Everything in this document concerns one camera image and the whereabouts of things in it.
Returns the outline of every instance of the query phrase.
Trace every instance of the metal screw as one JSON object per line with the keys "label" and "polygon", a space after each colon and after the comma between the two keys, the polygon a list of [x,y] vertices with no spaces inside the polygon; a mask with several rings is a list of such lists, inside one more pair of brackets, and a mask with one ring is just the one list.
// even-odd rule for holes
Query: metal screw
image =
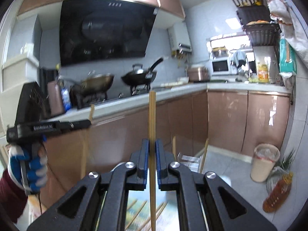
{"label": "metal screw", "polygon": [[209,179],[214,179],[216,177],[216,174],[214,172],[210,171],[210,172],[206,173],[206,177],[209,178]]}
{"label": "metal screw", "polygon": [[135,164],[132,161],[125,163],[125,167],[127,167],[127,168],[133,168],[134,166],[135,166]]}
{"label": "metal screw", "polygon": [[172,168],[177,168],[177,167],[180,166],[180,163],[177,162],[177,161],[173,161],[172,163],[170,163],[170,166],[171,166]]}
{"label": "metal screw", "polygon": [[97,177],[98,177],[98,173],[96,173],[96,172],[90,172],[90,173],[89,173],[89,177],[90,177],[91,179],[97,178]]}

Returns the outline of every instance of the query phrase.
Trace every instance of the red sleeve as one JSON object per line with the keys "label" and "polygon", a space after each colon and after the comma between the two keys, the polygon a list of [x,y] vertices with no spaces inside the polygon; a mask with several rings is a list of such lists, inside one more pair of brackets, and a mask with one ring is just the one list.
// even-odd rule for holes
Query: red sleeve
{"label": "red sleeve", "polygon": [[0,179],[0,204],[11,221],[17,223],[27,204],[28,197],[10,178],[7,170]]}

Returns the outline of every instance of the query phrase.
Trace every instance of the gloved hand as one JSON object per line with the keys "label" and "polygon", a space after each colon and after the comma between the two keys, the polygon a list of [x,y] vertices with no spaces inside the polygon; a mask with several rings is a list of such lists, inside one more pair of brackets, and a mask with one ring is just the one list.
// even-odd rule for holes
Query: gloved hand
{"label": "gloved hand", "polygon": [[[9,149],[9,165],[8,173],[12,181],[22,190],[40,191],[41,187],[44,187],[47,182],[47,156],[44,150],[40,149],[38,157],[30,161],[29,153],[23,150],[20,146],[11,146]],[[24,188],[22,185],[22,176],[20,161],[29,161],[30,171],[27,172],[30,188]]]}

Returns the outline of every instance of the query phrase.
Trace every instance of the stove burner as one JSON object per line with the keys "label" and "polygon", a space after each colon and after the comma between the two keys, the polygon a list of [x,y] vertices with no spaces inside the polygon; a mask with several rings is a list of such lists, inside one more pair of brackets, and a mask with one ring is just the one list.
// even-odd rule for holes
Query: stove burner
{"label": "stove burner", "polygon": [[94,93],[87,96],[82,96],[78,93],[70,93],[71,101],[77,109],[90,107],[91,104],[104,102],[108,99],[107,93]]}
{"label": "stove burner", "polygon": [[133,96],[133,95],[148,93],[150,90],[151,90],[150,84],[144,85],[143,89],[138,88],[138,86],[131,86],[131,95]]}

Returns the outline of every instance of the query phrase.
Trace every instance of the green package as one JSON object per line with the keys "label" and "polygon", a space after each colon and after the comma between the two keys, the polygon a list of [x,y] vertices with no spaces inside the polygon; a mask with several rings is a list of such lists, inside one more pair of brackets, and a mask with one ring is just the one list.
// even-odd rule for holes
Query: green package
{"label": "green package", "polygon": [[280,39],[280,72],[297,74],[295,51],[284,37]]}

